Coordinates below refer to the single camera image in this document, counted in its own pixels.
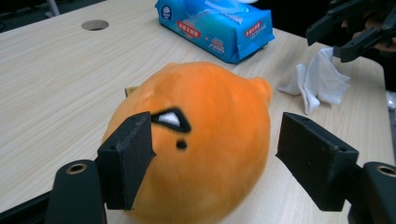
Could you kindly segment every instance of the white tissue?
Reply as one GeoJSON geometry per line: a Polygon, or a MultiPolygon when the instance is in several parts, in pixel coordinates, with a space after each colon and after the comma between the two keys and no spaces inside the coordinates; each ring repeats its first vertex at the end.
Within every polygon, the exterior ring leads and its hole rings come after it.
{"type": "Polygon", "coordinates": [[[340,74],[332,64],[332,48],[321,49],[309,66],[297,64],[293,77],[279,91],[291,95],[301,94],[304,99],[305,114],[311,114],[320,102],[341,104],[342,97],[350,87],[350,77],[340,74]]]}

